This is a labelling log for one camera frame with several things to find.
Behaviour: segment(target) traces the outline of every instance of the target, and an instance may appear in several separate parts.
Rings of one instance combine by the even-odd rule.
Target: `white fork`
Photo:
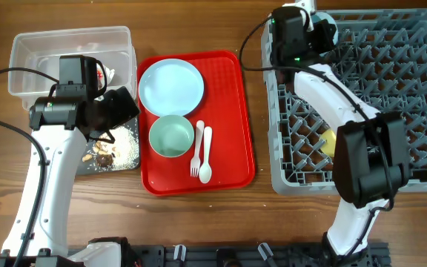
[[[199,168],[200,168],[200,144],[202,143],[202,135],[204,133],[205,123],[203,121],[198,121],[196,125],[196,149],[193,153],[193,158],[191,159],[191,176],[197,177],[199,176]]]

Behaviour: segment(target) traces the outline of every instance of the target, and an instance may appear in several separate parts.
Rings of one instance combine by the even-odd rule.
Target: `wooden table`
[[[249,31],[282,1],[161,1],[100,3],[95,0],[0,0],[0,69],[7,67],[14,36],[33,31],[125,25],[138,62],[149,56],[226,49],[237,51]],[[427,7],[422,0],[318,1],[323,10]],[[260,64],[260,34],[245,51]],[[268,241],[319,241],[336,214],[338,196],[284,197],[271,187],[268,108],[261,73],[245,73],[257,163],[254,181],[241,190],[158,198],[144,190],[138,171],[77,177],[68,220],[68,243],[126,236],[131,244],[219,245]],[[21,100],[0,76],[0,119],[29,130]],[[30,145],[0,127],[0,249],[16,215],[27,174]],[[390,243],[394,266],[427,266],[427,194],[399,194],[381,214],[372,240]]]

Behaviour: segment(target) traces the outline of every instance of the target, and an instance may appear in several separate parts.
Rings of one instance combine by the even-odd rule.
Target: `red tray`
[[[242,71],[238,58],[229,51],[211,51],[173,56],[156,56],[143,61],[138,77],[152,64],[163,59],[190,62],[202,74],[205,90],[199,106],[185,117],[195,126],[203,120],[212,127],[209,164],[212,178],[202,184],[191,177],[190,167],[194,145],[184,155],[168,159],[158,155],[149,145],[148,133],[158,119],[139,102],[139,142],[141,146],[141,177],[146,190],[157,196],[188,194],[202,191],[241,188],[255,175],[248,111],[245,103]],[[203,162],[204,143],[200,149]]]

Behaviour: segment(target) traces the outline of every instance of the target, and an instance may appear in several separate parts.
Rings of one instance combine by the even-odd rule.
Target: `plastic container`
[[[203,184],[191,177],[194,145],[182,156],[165,158],[149,145],[151,125],[158,119],[139,102],[139,144],[142,184],[157,196],[241,188],[255,175],[250,122],[245,101],[242,71],[238,58],[229,51],[212,51],[174,56],[157,56],[140,64],[138,76],[163,59],[182,59],[191,63],[204,78],[204,96],[200,104],[185,116],[192,125],[203,120],[212,127],[209,164],[211,180]],[[203,142],[200,159],[203,162]]]
[[[339,46],[327,56],[342,82],[381,111],[406,120],[411,175],[401,191],[427,191],[427,9],[329,10]],[[269,67],[271,22],[262,34],[262,66]],[[279,194],[337,193],[332,159],[320,151],[327,125],[317,112],[263,73],[268,92],[271,182]]]
[[[60,56],[82,54],[115,70],[108,90],[125,86],[136,98],[136,55],[130,30],[124,26],[21,33],[14,38],[10,67],[28,67],[59,78]],[[9,72],[9,93],[22,99],[26,110],[49,94],[52,81],[34,73]]]

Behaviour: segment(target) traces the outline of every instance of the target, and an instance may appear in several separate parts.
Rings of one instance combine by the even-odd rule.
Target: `dish rack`
[[[427,191],[427,9],[328,10],[339,45],[326,59],[350,90],[406,121],[411,178],[401,191]],[[271,21],[262,34],[262,66],[270,67]],[[268,92],[271,181],[278,194],[337,193],[332,158],[321,152],[328,126],[319,114],[263,72]]]

